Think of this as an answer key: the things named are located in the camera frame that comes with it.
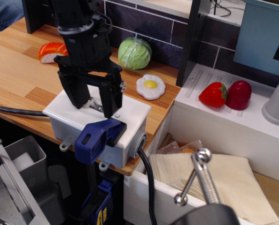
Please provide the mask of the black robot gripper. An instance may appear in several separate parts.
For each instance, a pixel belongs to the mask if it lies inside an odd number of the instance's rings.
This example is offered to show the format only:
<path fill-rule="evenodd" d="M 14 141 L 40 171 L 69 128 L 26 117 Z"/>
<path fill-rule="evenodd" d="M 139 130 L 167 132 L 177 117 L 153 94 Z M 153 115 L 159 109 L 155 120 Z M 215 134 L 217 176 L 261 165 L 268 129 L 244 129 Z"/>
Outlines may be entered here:
<path fill-rule="evenodd" d="M 68 56 L 58 56 L 59 78 L 72 105 L 80 109 L 90 98 L 88 85 L 99 86 L 105 118 L 121 107 L 126 89 L 122 68 L 110 60 L 109 33 L 112 27 L 105 20 L 89 20 L 83 24 L 60 23 Z"/>

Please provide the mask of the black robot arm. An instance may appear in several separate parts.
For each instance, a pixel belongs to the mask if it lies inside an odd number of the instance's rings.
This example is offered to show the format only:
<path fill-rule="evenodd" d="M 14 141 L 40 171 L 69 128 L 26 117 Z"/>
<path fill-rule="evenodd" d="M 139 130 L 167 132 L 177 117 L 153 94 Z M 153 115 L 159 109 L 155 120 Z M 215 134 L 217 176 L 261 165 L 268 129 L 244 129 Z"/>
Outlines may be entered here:
<path fill-rule="evenodd" d="M 125 90 L 122 68 L 110 60 L 112 22 L 97 11 L 98 0 L 52 0 L 50 5 L 68 52 L 54 58 L 64 91 L 80 109 L 90 99 L 88 86 L 97 87 L 104 116 L 111 117 L 121 108 Z"/>

